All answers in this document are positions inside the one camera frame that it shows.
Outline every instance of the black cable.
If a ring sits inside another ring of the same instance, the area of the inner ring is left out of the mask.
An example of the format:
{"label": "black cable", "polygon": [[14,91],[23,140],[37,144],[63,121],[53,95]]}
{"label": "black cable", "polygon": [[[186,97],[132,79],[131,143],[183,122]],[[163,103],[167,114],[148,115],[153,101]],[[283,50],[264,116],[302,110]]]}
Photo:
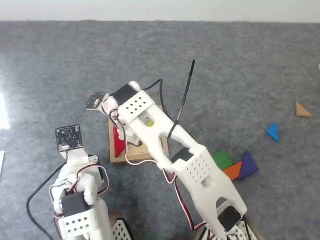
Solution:
{"label": "black cable", "polygon": [[191,68],[190,68],[190,72],[189,72],[189,77],[188,77],[188,80],[186,81],[186,86],[185,86],[182,102],[181,102],[181,105],[180,105],[180,109],[179,109],[178,115],[176,116],[176,119],[175,119],[176,122],[179,121],[180,115],[182,113],[182,109],[184,108],[184,105],[185,105],[185,102],[186,102],[186,98],[187,98],[187,94],[188,94],[189,86],[190,86],[190,82],[191,82],[192,73],[194,72],[195,63],[196,63],[196,60],[192,60],[192,64],[191,64]]}
{"label": "black cable", "polygon": [[172,118],[170,117],[170,115],[169,115],[169,113],[168,113],[168,111],[166,109],[166,106],[165,106],[165,101],[164,101],[164,96],[163,96],[163,82],[164,82],[164,80],[162,78],[160,78],[157,81],[155,81],[153,84],[151,84],[148,87],[143,88],[142,90],[144,90],[144,91],[149,90],[152,87],[154,87],[155,85],[157,85],[158,83],[160,83],[160,85],[159,85],[159,96],[160,96],[160,102],[161,102],[161,106],[162,106],[162,111],[164,112],[165,115],[168,116],[168,118],[170,120],[172,120]]}
{"label": "black cable", "polygon": [[248,228],[247,218],[245,216],[243,216],[243,221],[245,225],[246,234],[248,235],[248,239],[252,240],[250,236],[249,228]]}
{"label": "black cable", "polygon": [[34,223],[34,225],[36,225],[50,240],[54,240],[53,237],[35,220],[35,218],[32,216],[31,212],[30,212],[30,201],[31,199],[40,191],[40,189],[42,189],[42,187],[67,163],[67,161],[65,161],[63,164],[61,164],[60,166],[58,166],[56,168],[56,170],[54,170],[53,173],[50,174],[50,176],[44,180],[43,183],[40,184],[40,186],[37,187],[37,189],[28,197],[27,201],[26,201],[26,213],[28,214],[30,220]]}
{"label": "black cable", "polygon": [[168,138],[171,137],[171,134],[174,131],[175,127],[179,124],[179,118],[181,116],[182,110],[184,108],[184,105],[185,105],[185,102],[186,102],[186,99],[187,99],[187,94],[188,94],[189,87],[190,87],[191,77],[192,77],[192,74],[194,72],[195,63],[196,63],[196,60],[192,60],[192,64],[191,64],[191,68],[190,68],[190,72],[189,72],[189,77],[188,77],[188,80],[186,81],[186,86],[185,86],[183,98],[182,98],[182,101],[181,101],[180,109],[179,109],[179,112],[178,112],[178,114],[176,116],[175,121],[173,122],[173,126],[171,127],[171,129],[169,131]]}
{"label": "black cable", "polygon": [[168,114],[168,112],[167,112],[167,109],[166,109],[166,107],[165,107],[165,102],[164,102],[164,98],[163,98],[163,88],[162,88],[162,87],[163,87],[163,81],[164,81],[164,80],[163,80],[162,78],[158,79],[157,81],[155,81],[155,82],[154,82],[153,84],[151,84],[150,86],[145,87],[145,88],[142,89],[142,90],[146,91],[146,90],[151,89],[151,88],[154,87],[155,85],[157,85],[157,83],[160,83],[160,86],[159,86],[159,95],[160,95],[160,102],[161,102],[162,110],[163,110],[163,112],[165,113],[165,115],[167,115],[168,118],[170,118],[170,120],[173,121],[173,126],[171,127],[171,129],[170,129],[170,131],[169,131],[168,138],[171,137],[171,134],[172,134],[172,132],[174,131],[175,127],[179,124],[179,119],[180,119],[182,110],[183,110],[183,108],[184,108],[184,105],[185,105],[185,102],[186,102],[186,99],[187,99],[187,94],[188,94],[189,87],[190,87],[191,77],[192,77],[192,74],[193,74],[193,72],[194,72],[195,63],[196,63],[196,60],[192,60],[192,64],[191,64],[191,68],[190,68],[190,72],[189,72],[189,77],[188,77],[188,80],[187,80],[187,82],[186,82],[186,86],[185,86],[183,98],[182,98],[181,105],[180,105],[180,108],[179,108],[179,111],[178,111],[178,114],[177,114],[177,116],[176,116],[175,121],[173,121],[173,119],[169,116],[169,114]]}

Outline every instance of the cable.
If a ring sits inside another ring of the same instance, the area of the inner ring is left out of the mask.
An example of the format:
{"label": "cable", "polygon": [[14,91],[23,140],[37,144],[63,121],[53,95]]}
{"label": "cable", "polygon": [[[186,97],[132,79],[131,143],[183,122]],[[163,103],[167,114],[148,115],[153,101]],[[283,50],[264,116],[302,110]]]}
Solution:
{"label": "cable", "polygon": [[186,86],[185,86],[182,102],[181,102],[180,109],[179,109],[178,115],[176,116],[175,121],[179,121],[180,115],[181,115],[182,110],[184,108],[184,105],[185,105],[185,102],[187,99],[187,94],[188,94],[189,87],[190,87],[192,73],[194,72],[195,63],[196,63],[196,60],[192,60],[192,64],[191,64],[191,68],[190,68],[190,72],[189,72],[189,77],[188,77],[188,80],[186,81]]}
{"label": "cable", "polygon": [[49,195],[50,195],[50,199],[51,199],[51,202],[52,202],[52,203],[54,202],[54,196],[53,196],[53,194],[52,194],[52,189],[53,189],[53,188],[61,187],[61,186],[65,185],[65,184],[67,184],[67,183],[70,184],[70,186],[73,185],[67,178],[65,178],[65,179],[62,179],[62,180],[61,180],[60,182],[58,182],[58,183],[52,184],[52,185],[49,187]]}
{"label": "cable", "polygon": [[173,173],[171,176],[171,179],[169,178],[168,174],[166,173],[166,171],[164,169],[162,169],[163,175],[165,180],[167,181],[168,184],[172,184],[174,182],[174,180],[176,179],[176,173]]}
{"label": "cable", "polygon": [[198,225],[194,226],[194,230],[198,230],[202,226],[206,225],[207,223],[205,221],[200,222]]}
{"label": "cable", "polygon": [[184,211],[184,214],[185,214],[185,216],[186,216],[186,218],[187,218],[187,220],[189,222],[191,230],[194,231],[195,230],[194,223],[193,223],[192,218],[190,216],[190,213],[189,213],[189,211],[188,211],[188,209],[187,209],[187,207],[185,205],[185,202],[181,197],[181,194],[180,194],[179,189],[178,189],[177,179],[176,178],[174,179],[173,183],[174,183],[174,190],[175,190],[176,196],[177,196],[177,198],[179,200],[179,203],[180,203],[180,205],[181,205],[181,207],[182,207],[182,209]]}
{"label": "cable", "polygon": [[76,173],[76,181],[75,181],[75,182],[72,184],[72,186],[67,190],[67,192],[68,192],[68,193],[71,193],[71,191],[73,191],[73,190],[76,189],[76,185],[77,185],[77,183],[78,183],[78,181],[79,181],[79,179],[80,179],[79,173],[81,173],[81,172],[84,171],[84,170],[87,170],[87,169],[90,169],[90,168],[95,168],[95,167],[97,167],[97,168],[102,168],[102,169],[103,169],[104,174],[105,174],[105,177],[106,177],[106,180],[107,180],[107,185],[106,185],[106,187],[105,187],[103,190],[98,191],[97,194],[100,195],[100,194],[106,192],[106,191],[108,190],[108,188],[109,188],[109,185],[110,185],[109,177],[108,177],[107,170],[105,169],[105,167],[102,166],[102,165],[100,165],[100,164],[90,164],[90,165],[87,165],[87,166],[84,166],[84,167],[80,168],[80,169],[78,170],[78,172]]}
{"label": "cable", "polygon": [[243,216],[243,221],[245,225],[246,234],[248,235],[248,239],[252,240],[250,236],[249,228],[248,228],[247,218],[245,216]]}
{"label": "cable", "polygon": [[207,233],[207,235],[206,235],[206,240],[210,240],[210,230],[208,229],[208,233]]}
{"label": "cable", "polygon": [[187,94],[188,94],[189,87],[190,87],[191,77],[192,77],[192,74],[193,74],[193,72],[194,72],[195,63],[196,63],[196,60],[192,60],[192,64],[191,64],[191,68],[190,68],[190,72],[189,72],[189,77],[188,77],[188,80],[186,81],[186,86],[185,86],[183,98],[182,98],[182,101],[181,101],[181,105],[180,105],[178,114],[177,114],[177,116],[176,116],[176,119],[175,119],[175,121],[173,122],[173,126],[172,126],[172,128],[170,129],[170,131],[169,131],[168,138],[171,137],[171,134],[172,134],[172,132],[174,131],[175,127],[179,124],[179,119],[180,119],[182,110],[183,110],[183,108],[184,108],[184,105],[185,105],[185,102],[186,102],[186,99],[187,99]]}
{"label": "cable", "polygon": [[32,198],[40,191],[40,189],[43,188],[43,186],[66,164],[67,162],[65,161],[63,164],[61,164],[60,166],[58,166],[56,168],[56,170],[54,170],[53,173],[50,174],[50,176],[43,181],[43,183],[40,184],[40,186],[38,186],[36,188],[36,190],[28,197],[27,201],[26,201],[26,213],[28,214],[30,220],[34,223],[34,225],[36,225],[50,240],[54,240],[53,237],[35,220],[35,218],[32,216],[31,212],[30,212],[30,201],[32,200]]}
{"label": "cable", "polygon": [[120,125],[121,125],[121,127],[122,127],[122,131],[123,131],[123,140],[124,140],[124,142],[125,142],[125,148],[124,148],[124,159],[125,159],[125,161],[126,161],[128,164],[132,165],[132,166],[138,166],[138,165],[140,165],[140,164],[147,163],[147,162],[152,162],[152,163],[157,164],[157,161],[155,161],[155,160],[153,160],[153,159],[142,160],[142,161],[140,161],[140,162],[130,162],[130,161],[128,160],[128,157],[127,157],[127,155],[128,155],[128,140],[127,140],[127,136],[126,136],[125,127],[124,127],[124,125],[123,125],[118,119],[117,119],[117,121],[120,123]]}
{"label": "cable", "polygon": [[170,117],[167,109],[166,109],[166,106],[165,106],[164,96],[163,96],[163,82],[164,82],[164,80],[163,80],[162,78],[160,78],[160,79],[158,79],[157,81],[155,81],[153,84],[151,84],[151,85],[148,86],[148,87],[143,88],[142,90],[143,90],[143,91],[149,90],[149,89],[151,89],[152,87],[154,87],[155,85],[157,85],[157,83],[160,83],[160,85],[159,85],[159,97],[160,97],[160,102],[161,102],[162,111],[164,112],[165,115],[168,116],[168,118],[169,118],[171,121],[173,121],[172,118]]}
{"label": "cable", "polygon": [[226,237],[228,237],[228,236],[235,236],[236,240],[239,240],[238,235],[235,233],[227,234]]}
{"label": "cable", "polygon": [[59,234],[60,239],[62,239],[62,237],[61,237],[61,232],[60,232],[60,229],[59,229],[59,227],[58,227],[58,225],[57,225],[57,220],[56,220],[56,218],[53,218],[53,223],[54,223],[54,226],[55,226],[56,231],[57,231],[58,234]]}

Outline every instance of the white robotic arm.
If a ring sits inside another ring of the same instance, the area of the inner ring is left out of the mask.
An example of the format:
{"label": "white robotic arm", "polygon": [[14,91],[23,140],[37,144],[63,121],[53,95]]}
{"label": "white robotic arm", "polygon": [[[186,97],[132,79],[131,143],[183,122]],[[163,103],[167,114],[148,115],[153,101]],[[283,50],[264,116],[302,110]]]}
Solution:
{"label": "white robotic arm", "polygon": [[[113,240],[106,203],[99,197],[109,187],[107,172],[98,157],[82,148],[80,127],[72,125],[56,130],[57,144],[66,164],[49,188],[54,218],[63,240]],[[104,170],[103,185],[99,169]]]}
{"label": "white robotic arm", "polygon": [[[86,108],[106,114],[122,136],[130,133],[132,139],[127,138],[127,141],[141,140],[146,144],[157,167],[164,173],[169,172],[178,177],[188,189],[206,227],[221,240],[226,240],[227,235],[246,213],[247,207],[231,180],[218,168],[207,148],[197,143],[180,125],[173,128],[174,122],[134,81],[110,95],[100,93],[100,98],[96,98],[96,95],[97,93],[94,93],[91,96]],[[146,125],[146,119],[151,119],[154,124]],[[167,137],[169,134],[170,138],[184,146],[174,156],[173,161],[163,152],[160,141],[160,137]],[[226,199],[226,202],[217,209],[216,202],[220,198]],[[223,219],[219,217],[231,208],[238,212],[239,218],[231,225],[230,222],[223,224]]]}

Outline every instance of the red triangle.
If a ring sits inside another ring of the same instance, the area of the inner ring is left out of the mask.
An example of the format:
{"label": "red triangle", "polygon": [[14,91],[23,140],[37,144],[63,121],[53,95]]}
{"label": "red triangle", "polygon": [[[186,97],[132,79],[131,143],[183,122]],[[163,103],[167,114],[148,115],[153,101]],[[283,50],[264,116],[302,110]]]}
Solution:
{"label": "red triangle", "polygon": [[125,149],[125,141],[119,139],[119,134],[115,126],[113,126],[113,146],[115,157],[118,157]]}

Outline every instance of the wooden board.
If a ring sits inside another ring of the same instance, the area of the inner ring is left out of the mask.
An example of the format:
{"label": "wooden board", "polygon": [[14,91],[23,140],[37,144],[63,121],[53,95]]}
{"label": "wooden board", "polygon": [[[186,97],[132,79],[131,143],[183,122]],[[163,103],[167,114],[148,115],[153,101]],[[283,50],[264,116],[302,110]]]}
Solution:
{"label": "wooden board", "polygon": [[[110,149],[110,161],[113,164],[118,163],[125,163],[125,151],[122,151],[122,153],[115,157],[115,149],[114,149],[114,132],[113,132],[113,124],[109,119],[109,149]],[[166,137],[161,138],[162,142],[162,149],[164,154],[169,156],[169,148],[168,148],[168,141]],[[139,162],[141,160],[146,159],[153,159],[151,155],[149,154],[148,148],[145,144],[142,144],[141,146],[134,146],[132,144],[128,144],[128,154],[127,158],[129,161],[132,162]]]}

